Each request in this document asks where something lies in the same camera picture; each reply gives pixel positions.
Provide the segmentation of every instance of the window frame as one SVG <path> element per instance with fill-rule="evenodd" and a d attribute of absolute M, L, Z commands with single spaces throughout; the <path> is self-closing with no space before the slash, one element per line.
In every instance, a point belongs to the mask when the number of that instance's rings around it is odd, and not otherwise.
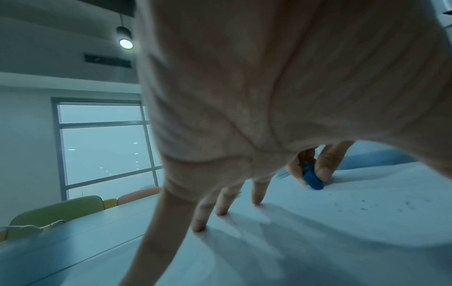
<path fill-rule="evenodd" d="M 142 174 L 146 172 L 152 172 L 154 183 L 158 187 L 160 186 L 157 179 L 157 170 L 163 169 L 163 166 L 155 166 L 151 142 L 149 139 L 149 132 L 147 130 L 147 126 L 149 121 L 145 119 L 145 112 L 143 109 L 143 103 L 141 100 L 121 100 L 121 99 L 94 99 L 94 98 L 57 98 L 52 97 L 52 111 L 53 111 L 53 122 L 54 122 L 54 131 L 55 131 L 55 139 L 56 139 L 56 155 L 58 161 L 58 175 L 60 181 L 60 191 L 61 191 L 61 200 L 65 201 L 69 197 L 69 190 L 73 188 L 79 188 L 89 185 L 94 185 L 97 183 L 102 183 L 106 181 L 111 181 L 115 179 L 125 178 L 137 174 Z M 119 106 L 140 106 L 141 110 L 141 121 L 113 121 L 113 122 L 95 122 L 95 123 L 60 123 L 60 114 L 59 114 L 59 105 L 102 105 L 102 106 L 111 106 L 111 105 L 119 105 Z M 149 160 L 151 161 L 151 167 L 147 169 L 142 169 L 138 171 L 127 172 L 123 174 L 113 175 L 109 177 L 99 178 L 95 180 L 88 180 L 85 182 L 75 183 L 68 185 L 67 184 L 67 174 L 65 167 L 65 158 L 64 158 L 64 144 L 62 140 L 62 130 L 70 129 L 70 128 L 92 128 L 92 127 L 113 127 L 113 126 L 132 126 L 132 125 L 142 125 L 145 133 L 145 140 L 147 145 L 147 151 L 149 154 Z"/>

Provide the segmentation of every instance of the chair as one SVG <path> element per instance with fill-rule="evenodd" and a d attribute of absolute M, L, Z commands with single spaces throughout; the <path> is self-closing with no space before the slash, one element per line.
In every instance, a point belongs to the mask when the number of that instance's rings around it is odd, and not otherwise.
<path fill-rule="evenodd" d="M 117 199 L 108 199 L 104 200 L 104 208 L 111 209 L 112 207 L 116 207 L 118 205 Z"/>
<path fill-rule="evenodd" d="M 43 227 L 55 221 L 65 222 L 103 211 L 104 202 L 98 196 L 83 196 L 72 200 L 62 201 L 58 204 L 45 206 L 29 212 L 23 212 L 16 216 L 10 226 L 35 225 Z M 32 228 L 10 229 L 6 232 L 6 239 L 15 239 L 36 232 Z"/>
<path fill-rule="evenodd" d="M 160 191 L 161 191 L 161 187 L 152 187 L 152 188 L 147 188 L 144 190 L 139 190 L 139 191 L 121 196 L 118 199 L 117 204 L 118 205 L 127 204 L 127 203 L 130 203 L 130 202 L 133 202 L 133 201 L 136 201 L 136 200 L 148 197 L 148 196 L 156 195 L 156 194 L 160 193 Z"/>

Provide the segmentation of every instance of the blue eraser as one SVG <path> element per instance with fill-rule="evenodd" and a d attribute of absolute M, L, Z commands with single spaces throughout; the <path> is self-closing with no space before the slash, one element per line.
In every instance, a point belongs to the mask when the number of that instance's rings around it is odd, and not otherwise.
<path fill-rule="evenodd" d="M 323 189 L 323 182 L 315 175 L 314 164 L 308 163 L 303 168 L 303 180 L 314 190 Z"/>

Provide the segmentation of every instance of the white wall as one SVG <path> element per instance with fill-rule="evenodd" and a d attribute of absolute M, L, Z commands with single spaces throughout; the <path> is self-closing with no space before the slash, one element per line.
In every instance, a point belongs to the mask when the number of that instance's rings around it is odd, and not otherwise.
<path fill-rule="evenodd" d="M 0 225 L 61 201 L 51 97 L 139 99 L 138 94 L 0 87 Z"/>
<path fill-rule="evenodd" d="M 83 53 L 133 62 L 133 51 L 76 33 L 0 17 L 0 72 L 137 83 L 133 69 L 85 63 Z"/>

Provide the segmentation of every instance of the pink chair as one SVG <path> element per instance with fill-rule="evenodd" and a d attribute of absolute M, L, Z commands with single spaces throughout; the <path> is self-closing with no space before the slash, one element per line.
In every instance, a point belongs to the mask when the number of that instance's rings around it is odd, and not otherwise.
<path fill-rule="evenodd" d="M 121 204 L 127 204 L 148 196 L 153 196 L 156 195 L 158 193 L 160 193 L 161 191 L 161 187 L 152 187 L 152 188 L 147 188 L 144 190 L 139 190 L 130 194 L 126 194 L 121 196 L 118 199 L 117 205 L 121 205 Z"/>

